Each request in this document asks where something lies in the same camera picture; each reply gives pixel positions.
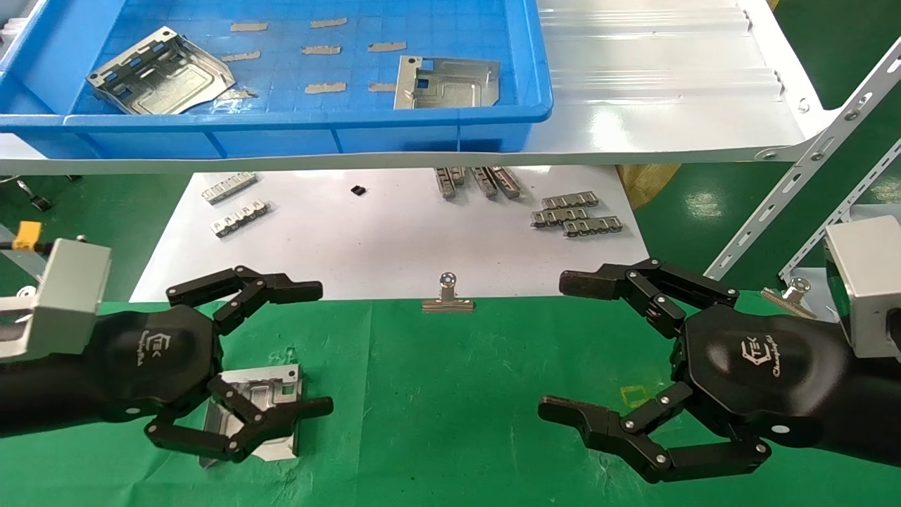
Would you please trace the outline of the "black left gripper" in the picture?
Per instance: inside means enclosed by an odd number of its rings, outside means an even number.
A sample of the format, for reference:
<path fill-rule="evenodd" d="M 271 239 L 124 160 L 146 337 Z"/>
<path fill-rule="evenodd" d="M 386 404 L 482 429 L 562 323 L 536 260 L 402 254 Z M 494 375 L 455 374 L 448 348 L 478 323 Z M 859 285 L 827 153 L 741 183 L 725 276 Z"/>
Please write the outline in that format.
<path fill-rule="evenodd" d="M 195 309 L 225 296 L 232 298 L 212 320 Z M 290 436 L 300 420 L 328 416 L 334 411 L 329 396 L 261 410 L 218 375 L 218 335 L 231 334 L 267 303 L 322 296 L 318 280 L 295 282 L 284 273 L 262 274 L 238 265 L 171 286 L 172 308 L 164 311 L 103 315 L 88 342 L 88 375 L 99 394 L 100 420 L 125 423 L 158 415 L 144 429 L 154 446 L 241 463 L 267 440 Z M 234 435 L 177 426 L 178 418 L 209 397 L 244 424 Z"/>

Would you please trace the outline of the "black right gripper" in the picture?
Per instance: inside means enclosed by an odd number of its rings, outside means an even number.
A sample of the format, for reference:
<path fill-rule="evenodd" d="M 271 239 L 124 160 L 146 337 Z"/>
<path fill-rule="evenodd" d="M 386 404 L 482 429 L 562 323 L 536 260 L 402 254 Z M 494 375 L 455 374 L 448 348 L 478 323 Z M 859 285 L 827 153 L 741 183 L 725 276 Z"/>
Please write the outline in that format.
<path fill-rule="evenodd" d="M 592 273 L 564 270 L 559 290 L 621 299 L 657 333 L 678 337 L 670 356 L 678 382 L 624 416 L 588 402 L 541 398 L 538 416 L 573 427 L 586 449 L 618 456 L 657 484 L 752 474 L 771 456 L 761 439 L 787 447 L 826 442 L 831 404 L 852 365 L 837 325 L 735 311 L 737 289 L 657 258 L 605 263 Z M 704 310 L 686 320 L 678 301 Z M 655 443 L 651 433 L 686 408 L 729 440 L 672 449 Z"/>

